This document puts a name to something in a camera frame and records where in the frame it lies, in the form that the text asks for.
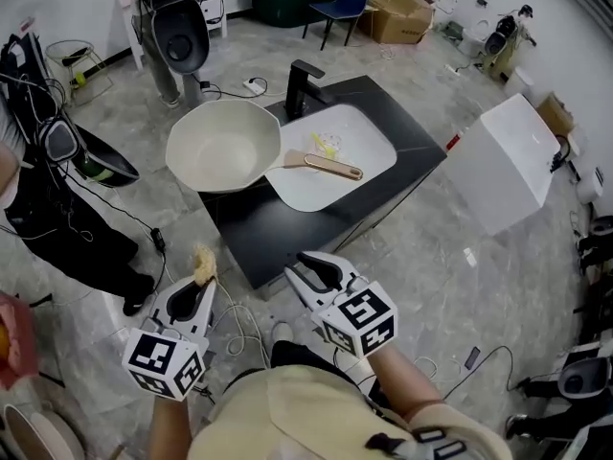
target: power strip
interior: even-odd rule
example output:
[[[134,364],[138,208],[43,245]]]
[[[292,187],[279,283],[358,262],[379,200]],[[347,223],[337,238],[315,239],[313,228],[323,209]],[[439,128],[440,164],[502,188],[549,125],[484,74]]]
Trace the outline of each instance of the power strip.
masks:
[[[264,93],[264,88],[255,83],[255,81],[246,80],[242,83],[246,88],[251,90],[255,96],[260,96]]]

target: black faucet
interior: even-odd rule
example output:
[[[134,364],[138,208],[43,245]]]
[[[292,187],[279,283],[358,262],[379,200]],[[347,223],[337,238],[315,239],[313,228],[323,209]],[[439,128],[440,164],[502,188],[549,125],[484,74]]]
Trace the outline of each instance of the black faucet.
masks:
[[[287,95],[285,97],[285,111],[290,120],[300,118],[305,108],[305,94],[321,104],[332,104],[334,97],[324,92],[317,85],[308,81],[308,76],[321,79],[325,73],[319,68],[297,59],[291,64],[289,81],[287,83]]]

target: cardboard box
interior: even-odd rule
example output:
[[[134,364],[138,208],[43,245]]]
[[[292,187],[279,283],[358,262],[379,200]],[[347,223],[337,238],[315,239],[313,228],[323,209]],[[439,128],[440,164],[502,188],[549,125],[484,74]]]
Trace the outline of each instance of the cardboard box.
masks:
[[[430,28],[433,9],[423,0],[369,0],[360,30],[378,43],[417,44]]]
[[[573,115],[566,110],[564,103],[553,92],[536,108],[536,112],[553,134],[566,137],[575,127]]]

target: black countertop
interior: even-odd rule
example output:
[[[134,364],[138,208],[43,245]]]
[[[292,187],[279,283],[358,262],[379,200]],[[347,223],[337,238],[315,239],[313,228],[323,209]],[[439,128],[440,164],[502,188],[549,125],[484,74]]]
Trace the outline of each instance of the black countertop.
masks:
[[[324,87],[340,104],[353,105],[381,130],[397,152],[396,164],[324,210],[303,213],[287,206],[265,177],[237,193],[199,193],[221,237],[253,288],[282,274],[296,253],[318,250],[355,226],[439,165],[441,148],[385,90],[369,77]],[[326,108],[306,97],[306,113]],[[289,122],[284,101],[266,108]]]

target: blue chair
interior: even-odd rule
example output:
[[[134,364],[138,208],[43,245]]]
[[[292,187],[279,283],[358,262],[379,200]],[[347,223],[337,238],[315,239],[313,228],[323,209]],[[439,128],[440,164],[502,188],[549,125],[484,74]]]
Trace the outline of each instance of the blue chair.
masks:
[[[325,15],[328,20],[326,22],[326,31],[324,32],[324,42],[322,43],[320,51],[326,46],[332,23],[340,19],[353,19],[349,27],[349,32],[347,33],[347,38],[345,39],[345,46],[347,46],[349,38],[352,36],[353,29],[355,29],[355,24],[357,24],[357,19],[360,18],[360,15],[364,12],[364,9],[366,9],[367,2],[368,0],[334,0],[333,2],[310,5],[313,9]],[[303,39],[307,36],[307,30],[308,24],[305,25]]]

